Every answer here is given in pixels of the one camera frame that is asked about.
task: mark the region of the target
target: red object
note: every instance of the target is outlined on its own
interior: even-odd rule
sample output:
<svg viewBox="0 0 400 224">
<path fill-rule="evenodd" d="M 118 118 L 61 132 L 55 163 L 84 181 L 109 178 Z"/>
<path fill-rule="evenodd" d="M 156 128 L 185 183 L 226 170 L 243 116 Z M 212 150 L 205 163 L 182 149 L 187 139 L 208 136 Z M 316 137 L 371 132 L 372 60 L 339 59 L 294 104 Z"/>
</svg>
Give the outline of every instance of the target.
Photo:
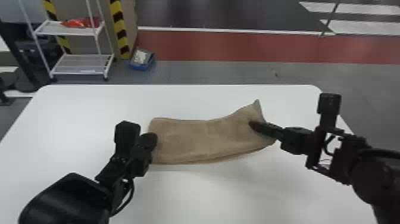
<svg viewBox="0 0 400 224">
<path fill-rule="evenodd" d="M 80 21 L 85 25 L 85 27 L 92 27 L 92 23 L 90 22 L 90 17 L 81 18 Z M 100 26 L 100 18 L 93 17 L 93 23 L 95 24 L 95 28 Z"/>
<path fill-rule="evenodd" d="M 100 26 L 100 18 L 93 17 L 93 23 L 95 28 Z M 86 18 L 73 18 L 71 20 L 66 20 L 61 23 L 63 26 L 70 27 L 70 28 L 91 28 L 92 23 L 90 22 L 90 17 Z"/>
<path fill-rule="evenodd" d="M 63 26 L 70 28 L 85 28 L 85 25 L 78 19 L 66 20 L 61 23 Z"/>
</svg>

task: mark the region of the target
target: red floor stripe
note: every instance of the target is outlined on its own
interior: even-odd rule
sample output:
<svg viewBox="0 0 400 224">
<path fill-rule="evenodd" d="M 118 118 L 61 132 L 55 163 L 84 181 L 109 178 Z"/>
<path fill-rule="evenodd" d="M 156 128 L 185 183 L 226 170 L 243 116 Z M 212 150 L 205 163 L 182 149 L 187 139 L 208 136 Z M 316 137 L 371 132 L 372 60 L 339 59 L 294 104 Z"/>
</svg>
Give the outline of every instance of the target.
<svg viewBox="0 0 400 224">
<path fill-rule="evenodd" d="M 400 64 L 400 38 L 139 31 L 158 60 Z"/>
</svg>

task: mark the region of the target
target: cloth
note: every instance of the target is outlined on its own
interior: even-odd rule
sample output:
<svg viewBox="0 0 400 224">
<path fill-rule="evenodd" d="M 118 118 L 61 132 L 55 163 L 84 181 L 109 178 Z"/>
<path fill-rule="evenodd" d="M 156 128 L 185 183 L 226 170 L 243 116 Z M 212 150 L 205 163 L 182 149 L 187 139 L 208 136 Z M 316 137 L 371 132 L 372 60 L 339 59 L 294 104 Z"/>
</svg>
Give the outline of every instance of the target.
<svg viewBox="0 0 400 224">
<path fill-rule="evenodd" d="M 153 163 L 213 162 L 272 145 L 275 139 L 254 132 L 249 121 L 265 122 L 260 101 L 213 120 L 155 118 L 149 131 L 158 135 Z"/>
</svg>

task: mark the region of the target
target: yellow and black striped post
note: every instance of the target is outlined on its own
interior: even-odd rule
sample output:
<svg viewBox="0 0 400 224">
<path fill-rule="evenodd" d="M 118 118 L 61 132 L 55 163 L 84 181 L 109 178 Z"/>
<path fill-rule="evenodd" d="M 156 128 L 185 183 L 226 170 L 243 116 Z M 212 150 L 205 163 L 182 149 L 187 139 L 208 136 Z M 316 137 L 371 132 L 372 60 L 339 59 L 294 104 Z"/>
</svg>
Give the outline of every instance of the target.
<svg viewBox="0 0 400 224">
<path fill-rule="evenodd" d="M 114 32 L 117 35 L 118 48 L 122 59 L 129 59 L 130 50 L 125 28 L 121 0 L 110 0 L 110 12 L 114 21 Z"/>
<path fill-rule="evenodd" d="M 49 16 L 49 19 L 57 21 L 57 12 L 55 10 L 53 2 L 51 0 L 43 0 L 43 4 L 45 5 L 46 13 Z M 71 46 L 65 36 L 57 36 L 57 42 L 65 49 L 65 52 L 67 54 L 71 54 Z"/>
</svg>

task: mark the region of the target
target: metal shelf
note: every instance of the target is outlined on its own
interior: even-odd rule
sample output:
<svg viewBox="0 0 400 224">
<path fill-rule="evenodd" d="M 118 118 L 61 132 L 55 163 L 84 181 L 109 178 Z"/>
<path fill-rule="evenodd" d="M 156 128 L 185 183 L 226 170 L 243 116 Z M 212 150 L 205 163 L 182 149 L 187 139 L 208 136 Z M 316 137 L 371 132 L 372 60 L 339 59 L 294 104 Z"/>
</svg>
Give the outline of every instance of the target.
<svg viewBox="0 0 400 224">
<path fill-rule="evenodd" d="M 104 26 L 104 21 L 101 21 L 98 28 L 70 28 L 63 26 L 60 21 L 46 20 L 34 33 L 53 36 L 98 36 Z"/>
<path fill-rule="evenodd" d="M 51 74 L 107 74 L 114 54 L 64 54 L 51 70 Z"/>
<path fill-rule="evenodd" d="M 47 20 L 44 21 L 36 30 L 33 30 L 32 23 L 29 20 L 29 16 L 23 4 L 23 0 L 18 0 L 22 13 L 24 14 L 28 28 L 32 33 L 33 39 L 39 51 L 40 57 L 46 67 L 46 70 L 51 79 L 54 79 L 55 74 L 101 74 L 104 80 L 108 80 L 108 71 L 110 70 L 111 64 L 114 60 L 114 50 L 110 39 L 110 34 L 105 25 L 104 14 L 101 10 L 100 0 L 96 0 L 98 13 L 100 15 L 101 23 L 99 27 L 88 27 L 88 28 L 70 28 L 65 27 L 60 21 L 50 20 L 47 13 L 45 16 Z M 91 24 L 95 24 L 93 20 L 93 13 L 90 6 L 89 0 L 85 0 L 87 13 L 89 14 L 89 20 Z M 102 54 L 99 44 L 99 34 L 105 31 L 107 36 L 108 44 L 110 46 L 110 54 Z M 51 35 L 51 36 L 91 36 L 94 37 L 96 43 L 97 54 L 84 54 L 84 55 L 71 55 L 67 54 L 67 51 L 61 47 L 64 55 L 58 60 L 53 68 L 50 68 L 45 54 L 43 53 L 42 47 L 39 42 L 38 36 Z"/>
</svg>

